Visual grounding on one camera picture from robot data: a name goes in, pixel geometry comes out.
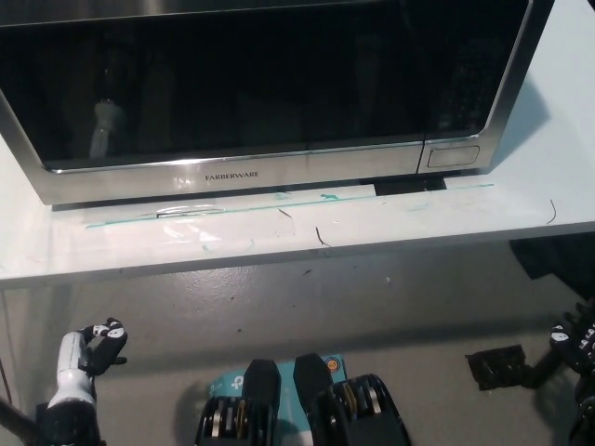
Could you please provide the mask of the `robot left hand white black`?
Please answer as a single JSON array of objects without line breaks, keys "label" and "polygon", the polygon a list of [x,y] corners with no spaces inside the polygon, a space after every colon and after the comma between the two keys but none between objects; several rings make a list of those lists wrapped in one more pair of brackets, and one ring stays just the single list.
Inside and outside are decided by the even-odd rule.
[{"label": "robot left hand white black", "polygon": [[92,377],[102,375],[126,363],[120,353],[127,339],[124,325],[115,318],[69,332],[61,339],[57,374],[80,370]]}]

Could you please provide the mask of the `robot right hand white black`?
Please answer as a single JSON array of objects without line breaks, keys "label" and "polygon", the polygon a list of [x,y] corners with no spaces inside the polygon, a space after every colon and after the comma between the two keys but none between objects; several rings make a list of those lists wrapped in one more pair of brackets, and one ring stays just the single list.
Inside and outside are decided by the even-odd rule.
[{"label": "robot right hand white black", "polygon": [[594,375],[594,308],[576,303],[574,312],[564,312],[551,329],[549,344],[574,372]]}]

